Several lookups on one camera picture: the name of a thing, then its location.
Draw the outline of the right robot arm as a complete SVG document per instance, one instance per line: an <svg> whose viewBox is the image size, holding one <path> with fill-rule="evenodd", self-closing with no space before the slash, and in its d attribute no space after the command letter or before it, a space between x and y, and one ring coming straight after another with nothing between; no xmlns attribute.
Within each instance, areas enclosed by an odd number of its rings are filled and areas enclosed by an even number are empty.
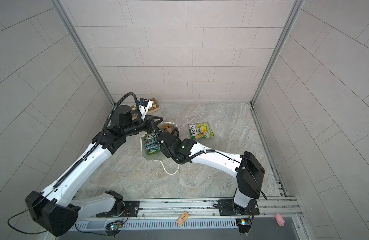
<svg viewBox="0 0 369 240"><path fill-rule="evenodd" d="M191 139L180 140L167 131L159 130L153 123L150 128L161 145L163 154L175 163L203 164L223 171L237 180L231 207L226 210L236 215L256 215L256 200L266 195L261 190L265 170L257 158L245 151L242 155L233 155L210 149Z"/></svg>

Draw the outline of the green yellow Fox's candy bag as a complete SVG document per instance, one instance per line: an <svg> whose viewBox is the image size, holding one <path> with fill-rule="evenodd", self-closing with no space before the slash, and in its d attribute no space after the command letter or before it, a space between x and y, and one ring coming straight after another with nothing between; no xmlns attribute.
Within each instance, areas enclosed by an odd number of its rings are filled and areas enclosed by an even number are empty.
<svg viewBox="0 0 369 240"><path fill-rule="evenodd" d="M214 137L213 131L211 130L208 122L189 124L188 127L190 138L192 140Z"/></svg>

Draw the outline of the white paper bag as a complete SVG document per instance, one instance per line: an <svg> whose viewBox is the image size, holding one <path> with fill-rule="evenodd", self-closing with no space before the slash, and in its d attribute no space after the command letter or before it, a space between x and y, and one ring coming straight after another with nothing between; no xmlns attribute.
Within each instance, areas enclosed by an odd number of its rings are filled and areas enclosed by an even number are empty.
<svg viewBox="0 0 369 240"><path fill-rule="evenodd" d="M179 136L179 130L177 127L177 124L171 123L171 122L161 122L158 124L158 129L161 131L166 131L169 134L174 135L175 137ZM164 164L163 161L167 160L168 157L166 157L163 152L161 151L161 146L156 140L156 136L154 133L151 134L145 134L140 138L140 144L141 144L141 155L143 158L145 158L148 161L159 161L163 167L163 170L169 175L173 176L179 171L179 164L177 164L177 170L174 173L169 173Z"/></svg>

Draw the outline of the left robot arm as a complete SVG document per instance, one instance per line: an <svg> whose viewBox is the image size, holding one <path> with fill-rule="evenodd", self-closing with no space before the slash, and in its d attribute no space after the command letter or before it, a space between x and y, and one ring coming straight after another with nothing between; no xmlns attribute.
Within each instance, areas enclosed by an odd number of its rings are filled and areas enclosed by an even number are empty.
<svg viewBox="0 0 369 240"><path fill-rule="evenodd" d="M83 155L76 160L56 181L43 191L31 192L25 203L34 222L52 235L59 237L67 233L75 224L91 216L124 217L126 215L122 195L115 191L76 201L74 196L92 173L117 149L128 136L140 132L151 132L151 126L157 126L148 110L153 101L136 100L136 109L123 105L127 93L113 107L101 131L92 139Z"/></svg>

